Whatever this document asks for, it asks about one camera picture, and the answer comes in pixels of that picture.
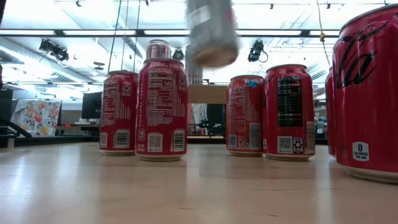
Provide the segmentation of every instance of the coke zero can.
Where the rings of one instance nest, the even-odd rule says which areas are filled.
[[[398,4],[355,17],[334,48],[336,158],[349,174],[398,183]]]
[[[113,71],[104,81],[99,148],[109,156],[135,152],[138,74]]]
[[[262,156],[262,81],[257,75],[231,79],[227,89],[227,150],[234,156]]]
[[[187,152],[188,80],[178,60],[154,58],[139,75],[137,152],[143,160],[175,161]]]
[[[306,161],[315,154],[312,79],[304,65],[267,70],[263,145],[270,159]]]

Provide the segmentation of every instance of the desk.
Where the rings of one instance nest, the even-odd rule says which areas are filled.
[[[192,144],[178,162],[105,157],[98,143],[0,153],[7,223],[396,223],[398,186],[350,177],[317,146],[309,162]]]

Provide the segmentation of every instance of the soda can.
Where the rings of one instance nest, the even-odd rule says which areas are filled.
[[[138,74],[113,71],[104,81],[99,148],[107,156],[135,153]]]
[[[326,92],[326,119],[328,124],[328,145],[329,154],[336,156],[335,147],[335,102],[333,97],[333,70],[332,67],[329,69],[329,74],[325,80],[325,92]]]
[[[239,75],[227,89],[227,150],[234,156],[262,156],[262,82],[257,75]]]
[[[337,163],[398,184],[398,4],[347,22],[334,48]]]
[[[172,50],[164,40],[151,40],[147,46],[147,58],[171,58]]]
[[[183,64],[166,58],[146,60],[139,73],[137,156],[176,161],[187,152],[187,105]]]
[[[238,57],[238,38],[231,0],[188,0],[192,59],[201,67],[221,67]]]
[[[312,79],[304,65],[267,70],[263,144],[270,159],[307,161],[315,154]]]

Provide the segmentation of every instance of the can rim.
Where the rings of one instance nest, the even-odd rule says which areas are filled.
[[[108,75],[113,75],[114,73],[127,73],[128,75],[138,75],[136,72],[132,72],[129,70],[115,70],[108,73]]]
[[[177,59],[174,59],[174,58],[148,58],[148,59],[145,59],[145,60],[144,60],[144,63],[149,62],[149,61],[152,61],[152,60],[168,60],[168,61],[174,61],[174,62],[178,62],[178,63],[180,63],[182,66],[184,66],[184,64],[183,64],[181,61],[179,61],[179,60],[177,60]]]
[[[360,14],[360,15],[358,15],[358,16],[352,18],[352,19],[350,19],[348,22],[346,22],[346,23],[341,27],[340,33],[339,33],[339,34],[341,34],[341,32],[343,31],[343,29],[344,29],[345,27],[347,27],[347,26],[350,25],[352,22],[354,22],[354,21],[356,21],[356,20],[358,20],[358,19],[360,19],[360,18],[362,18],[362,17],[364,17],[364,16],[368,16],[368,15],[373,14],[373,13],[375,13],[375,12],[383,11],[383,10],[390,9],[390,8],[393,8],[393,7],[398,7],[398,4],[397,4],[397,3],[395,3],[395,4],[390,4],[390,5],[387,5],[387,6],[379,7],[379,8],[377,8],[377,9],[372,9],[372,10],[370,10],[370,11],[368,11],[368,12],[364,12],[364,13],[362,13],[362,14]]]
[[[235,77],[232,77],[232,78],[231,78],[231,81],[232,81],[233,79],[235,79],[235,78],[245,78],[245,77],[258,77],[258,78],[264,78],[264,77],[262,77],[262,76],[260,76],[260,75],[237,75],[237,76],[235,76]]]
[[[155,42],[155,41],[162,41],[162,42],[165,42],[167,45],[170,45],[166,40],[162,40],[162,39],[150,40],[150,41],[148,42],[148,45],[149,45],[150,43],[152,43],[152,42]]]
[[[300,67],[304,67],[305,69],[307,69],[307,66],[302,65],[302,64],[284,64],[284,65],[276,65],[276,66],[273,66],[273,67],[271,67],[271,68],[268,68],[267,71],[266,71],[266,73],[267,73],[269,70],[271,70],[271,69],[279,68],[279,67],[287,67],[287,66],[300,66]]]

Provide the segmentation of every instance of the silver can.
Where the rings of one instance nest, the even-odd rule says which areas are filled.
[[[238,38],[231,0],[188,0],[192,58],[202,67],[232,64],[238,57]]]
[[[169,43],[164,40],[151,40],[147,46],[147,59],[171,58],[172,49]]]

